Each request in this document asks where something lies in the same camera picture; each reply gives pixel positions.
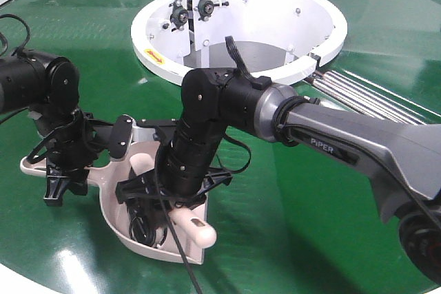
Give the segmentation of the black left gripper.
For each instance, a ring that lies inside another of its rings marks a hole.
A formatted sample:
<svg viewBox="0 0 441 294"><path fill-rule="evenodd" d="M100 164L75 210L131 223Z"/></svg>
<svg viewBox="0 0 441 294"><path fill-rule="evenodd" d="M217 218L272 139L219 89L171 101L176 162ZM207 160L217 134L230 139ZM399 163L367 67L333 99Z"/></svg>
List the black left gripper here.
<svg viewBox="0 0 441 294"><path fill-rule="evenodd" d="M62 207L67 190L85 196L87 168L107 149L113 124L96 119L78 107L66 114L53 107L32 107L29 115L41 141L25 159L31 165L45 161L45 204Z"/></svg>

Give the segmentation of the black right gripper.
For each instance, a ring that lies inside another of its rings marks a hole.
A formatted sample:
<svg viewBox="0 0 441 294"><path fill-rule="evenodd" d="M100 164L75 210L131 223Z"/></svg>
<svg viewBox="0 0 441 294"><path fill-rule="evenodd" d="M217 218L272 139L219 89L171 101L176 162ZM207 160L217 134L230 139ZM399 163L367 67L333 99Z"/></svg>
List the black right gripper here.
<svg viewBox="0 0 441 294"><path fill-rule="evenodd" d="M232 178L231 171L218 167L164 166L118 182L115 194L119 204L163 199L173 207L194 209L206 202L208 191Z"/></svg>

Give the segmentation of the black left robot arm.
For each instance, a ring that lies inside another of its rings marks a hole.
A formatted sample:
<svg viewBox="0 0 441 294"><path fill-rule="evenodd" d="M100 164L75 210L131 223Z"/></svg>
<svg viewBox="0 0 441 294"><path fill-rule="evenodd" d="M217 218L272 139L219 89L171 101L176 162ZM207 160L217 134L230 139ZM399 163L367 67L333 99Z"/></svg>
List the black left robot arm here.
<svg viewBox="0 0 441 294"><path fill-rule="evenodd" d="M1 113L28 109L41 142L26 161L45 162L45 203L88 192L89 167L107 148L113 125L79 107L79 71L63 56L19 48L1 59Z"/></svg>

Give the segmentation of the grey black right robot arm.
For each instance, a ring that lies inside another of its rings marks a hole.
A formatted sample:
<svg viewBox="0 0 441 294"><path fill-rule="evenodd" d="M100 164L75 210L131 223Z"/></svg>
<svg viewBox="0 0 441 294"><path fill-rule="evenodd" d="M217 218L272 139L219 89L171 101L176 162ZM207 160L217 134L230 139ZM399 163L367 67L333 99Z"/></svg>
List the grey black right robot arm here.
<svg viewBox="0 0 441 294"><path fill-rule="evenodd" d="M211 167L228 127L288 147L307 145L366 175L382 221L397 217L402 248L433 282L440 281L440 126L409 125L323 107L269 77L241 68L189 71L183 112L171 134L159 131L155 156L131 158L119 182L132 240L153 247L182 228L201 247L212 231L190 210L232 172Z"/></svg>

